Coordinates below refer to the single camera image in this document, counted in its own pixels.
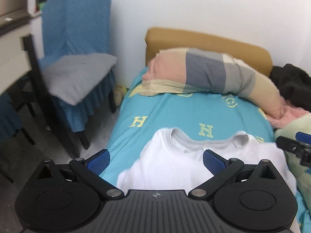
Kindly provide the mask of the white desk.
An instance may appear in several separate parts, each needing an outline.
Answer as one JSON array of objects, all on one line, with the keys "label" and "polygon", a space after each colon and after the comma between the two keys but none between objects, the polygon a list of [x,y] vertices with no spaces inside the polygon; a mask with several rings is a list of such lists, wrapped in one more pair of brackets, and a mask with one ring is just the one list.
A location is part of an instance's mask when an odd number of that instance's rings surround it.
[{"label": "white desk", "polygon": [[11,21],[1,28],[1,93],[5,92],[31,70],[22,38],[33,35],[35,51],[39,59],[44,57],[41,13],[20,21]]}]

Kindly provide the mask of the yellow plush toy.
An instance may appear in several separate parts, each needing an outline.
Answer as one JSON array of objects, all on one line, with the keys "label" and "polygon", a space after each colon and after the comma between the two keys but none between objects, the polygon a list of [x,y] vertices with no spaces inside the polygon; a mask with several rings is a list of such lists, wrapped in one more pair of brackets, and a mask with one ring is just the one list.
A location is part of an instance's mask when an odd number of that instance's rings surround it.
[{"label": "yellow plush toy", "polygon": [[113,95],[114,95],[114,101],[116,107],[119,107],[127,94],[127,89],[122,86],[122,85],[116,85],[114,90],[113,90]]}]

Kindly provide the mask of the pink fluffy blanket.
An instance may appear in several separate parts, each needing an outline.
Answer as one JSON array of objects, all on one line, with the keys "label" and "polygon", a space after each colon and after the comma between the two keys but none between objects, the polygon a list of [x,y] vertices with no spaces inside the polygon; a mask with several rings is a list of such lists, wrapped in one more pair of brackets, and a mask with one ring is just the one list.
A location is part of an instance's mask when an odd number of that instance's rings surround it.
[{"label": "pink fluffy blanket", "polygon": [[267,120],[274,129],[284,128],[294,120],[310,114],[309,111],[294,106],[290,100],[284,99],[283,97],[281,99],[283,101],[283,116],[280,119],[276,119],[266,114]]}]

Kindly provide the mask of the black clothing pile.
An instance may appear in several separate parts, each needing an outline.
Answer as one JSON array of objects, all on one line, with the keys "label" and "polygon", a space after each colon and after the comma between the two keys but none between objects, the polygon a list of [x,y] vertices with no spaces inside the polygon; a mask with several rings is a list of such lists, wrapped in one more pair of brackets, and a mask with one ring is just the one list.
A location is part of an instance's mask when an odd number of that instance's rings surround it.
[{"label": "black clothing pile", "polygon": [[274,66],[269,78],[285,100],[310,111],[310,76],[304,70],[292,64],[286,64],[284,67]]}]

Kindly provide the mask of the grey seat cushion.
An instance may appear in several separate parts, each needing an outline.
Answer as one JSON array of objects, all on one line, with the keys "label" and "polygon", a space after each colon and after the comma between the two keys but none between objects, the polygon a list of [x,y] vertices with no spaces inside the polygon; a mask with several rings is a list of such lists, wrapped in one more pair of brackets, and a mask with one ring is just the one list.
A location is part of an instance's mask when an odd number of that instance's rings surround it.
[{"label": "grey seat cushion", "polygon": [[80,103],[117,63],[110,54],[65,55],[42,71],[50,95],[69,105]]}]

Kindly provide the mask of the mustard yellow headboard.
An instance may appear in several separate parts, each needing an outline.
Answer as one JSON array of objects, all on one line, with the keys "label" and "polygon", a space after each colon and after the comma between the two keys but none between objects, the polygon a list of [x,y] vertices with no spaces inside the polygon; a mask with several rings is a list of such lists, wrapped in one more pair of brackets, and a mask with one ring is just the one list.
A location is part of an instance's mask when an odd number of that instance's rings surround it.
[{"label": "mustard yellow headboard", "polygon": [[145,62],[148,63],[160,50],[177,47],[198,48],[218,53],[226,53],[244,61],[258,72],[270,75],[273,62],[270,53],[259,46],[211,34],[152,27],[145,36]]}]

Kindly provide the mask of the black desk leg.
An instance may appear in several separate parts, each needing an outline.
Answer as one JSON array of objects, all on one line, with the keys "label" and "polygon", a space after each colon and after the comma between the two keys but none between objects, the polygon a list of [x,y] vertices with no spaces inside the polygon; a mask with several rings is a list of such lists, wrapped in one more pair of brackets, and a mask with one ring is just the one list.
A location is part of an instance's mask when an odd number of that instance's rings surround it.
[{"label": "black desk leg", "polygon": [[45,86],[43,76],[39,68],[38,59],[36,57],[32,35],[28,34],[27,36],[24,36],[22,41],[24,45],[24,51],[26,51],[28,54],[28,59],[31,66],[31,71],[29,72],[30,81],[32,83],[35,97],[38,101],[45,121],[51,129],[52,134],[62,144],[69,156],[71,158],[77,158],[79,157],[79,149],[76,147],[76,145],[73,144],[67,130],[59,119],[51,96],[47,90],[47,87]]}]

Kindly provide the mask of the turquoise patterned bed sheet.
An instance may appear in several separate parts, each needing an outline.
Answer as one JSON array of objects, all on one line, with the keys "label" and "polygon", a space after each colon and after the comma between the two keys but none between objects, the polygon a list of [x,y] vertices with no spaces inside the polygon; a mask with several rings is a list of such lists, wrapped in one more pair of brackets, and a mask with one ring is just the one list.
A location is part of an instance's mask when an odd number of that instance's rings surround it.
[{"label": "turquoise patterned bed sheet", "polygon": [[[140,95],[141,77],[132,82],[108,143],[110,164],[100,177],[116,186],[119,174],[140,157],[145,145],[162,128],[177,128],[196,141],[225,140],[239,131],[260,143],[275,143],[263,111],[232,94],[189,93]],[[297,187],[298,213],[292,231],[310,232],[310,212]]]}]

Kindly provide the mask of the white t-shirt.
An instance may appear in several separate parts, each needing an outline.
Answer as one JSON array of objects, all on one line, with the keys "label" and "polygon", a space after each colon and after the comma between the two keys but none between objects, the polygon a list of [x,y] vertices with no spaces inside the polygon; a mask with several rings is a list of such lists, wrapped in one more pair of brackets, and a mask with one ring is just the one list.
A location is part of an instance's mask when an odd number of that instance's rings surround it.
[{"label": "white t-shirt", "polygon": [[207,150],[225,159],[238,158],[245,164],[257,165],[262,159],[268,159],[292,192],[296,192],[295,177],[288,169],[283,151],[275,143],[260,143],[244,131],[225,140],[196,141],[177,128],[159,129],[133,165],[119,174],[116,186],[123,192],[130,189],[189,192],[214,176],[204,165]]}]

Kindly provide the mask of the blue covered chair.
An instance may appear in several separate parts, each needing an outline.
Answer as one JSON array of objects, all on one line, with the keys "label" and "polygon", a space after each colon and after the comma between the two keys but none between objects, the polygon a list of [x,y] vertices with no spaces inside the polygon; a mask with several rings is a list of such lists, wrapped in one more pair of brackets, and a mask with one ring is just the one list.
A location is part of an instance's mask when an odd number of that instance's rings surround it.
[{"label": "blue covered chair", "polygon": [[[47,0],[42,10],[44,57],[41,72],[65,55],[110,54],[111,0]],[[75,133],[85,149],[89,141],[85,125],[94,110],[108,99],[116,111],[113,68],[77,105],[72,106],[52,96],[60,120]]]}]

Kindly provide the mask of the patchwork colour-block pillow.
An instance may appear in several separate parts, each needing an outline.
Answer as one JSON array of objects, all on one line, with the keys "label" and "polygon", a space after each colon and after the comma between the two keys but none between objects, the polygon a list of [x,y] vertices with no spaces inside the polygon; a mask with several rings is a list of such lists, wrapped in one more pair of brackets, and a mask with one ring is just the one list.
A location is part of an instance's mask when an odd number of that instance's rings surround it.
[{"label": "patchwork colour-block pillow", "polygon": [[228,54],[196,48],[158,52],[142,75],[140,94],[155,96],[203,91],[232,93],[257,105],[275,119],[284,115],[279,90],[267,76]]}]

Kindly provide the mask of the light green fleece blanket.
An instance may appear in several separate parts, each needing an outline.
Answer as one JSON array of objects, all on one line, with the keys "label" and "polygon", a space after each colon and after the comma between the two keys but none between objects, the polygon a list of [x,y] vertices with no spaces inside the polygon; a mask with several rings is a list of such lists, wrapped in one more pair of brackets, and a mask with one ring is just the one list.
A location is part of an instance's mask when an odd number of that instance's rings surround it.
[{"label": "light green fleece blanket", "polygon": [[298,132],[310,134],[310,114],[304,115],[284,128],[275,131],[275,138],[281,136],[281,148],[285,150],[289,170],[293,173],[297,180],[297,187],[307,208],[310,208],[310,165],[301,162],[304,158],[310,158],[310,145],[303,144],[296,140]]}]

